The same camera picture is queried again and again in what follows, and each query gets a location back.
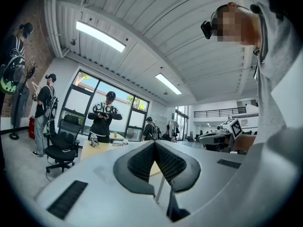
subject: office chair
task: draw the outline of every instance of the office chair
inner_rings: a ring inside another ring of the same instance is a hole
[[[80,125],[78,118],[72,115],[65,115],[64,119],[60,120],[59,131],[57,135],[51,133],[44,133],[47,137],[47,148],[45,149],[46,155],[55,159],[58,164],[53,166],[47,166],[46,172],[49,173],[50,169],[62,168],[64,172],[65,168],[70,168],[68,164],[74,165],[73,160],[78,157],[78,147],[80,141],[77,140],[77,136],[80,132]]]

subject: shoe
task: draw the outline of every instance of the shoe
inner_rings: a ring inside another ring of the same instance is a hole
[[[35,152],[35,151],[33,151],[32,154],[33,154],[33,156],[35,156],[35,157],[43,157],[43,155],[38,155],[37,152]]]

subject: ceiling light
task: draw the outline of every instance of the ceiling light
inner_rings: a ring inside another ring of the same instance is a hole
[[[88,24],[85,24],[83,22],[77,21],[76,29],[78,29],[84,33],[87,33],[88,35],[91,35],[91,36],[95,37],[96,39],[101,40],[102,42],[112,46],[119,52],[122,52],[125,48],[125,44],[122,44],[120,41],[116,40],[112,36],[102,32]]]
[[[168,81],[168,79],[163,76],[162,73],[158,74],[156,78],[168,86],[172,91],[174,91],[175,94],[181,94],[181,92],[170,81]]]

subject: ceiling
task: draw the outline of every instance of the ceiling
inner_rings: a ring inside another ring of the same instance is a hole
[[[200,25],[229,1],[252,0],[56,0],[61,49],[106,68],[169,106],[190,105],[220,96],[255,96],[257,62],[243,46],[205,39]],[[83,32],[90,24],[126,45],[122,53]],[[155,76],[162,73],[176,95]]]

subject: railing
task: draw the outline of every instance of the railing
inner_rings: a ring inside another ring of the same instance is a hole
[[[208,111],[194,111],[195,118],[203,118],[203,117],[224,117],[229,116],[230,114],[245,114],[246,108],[226,108],[226,109],[218,109],[218,110],[208,110]]]

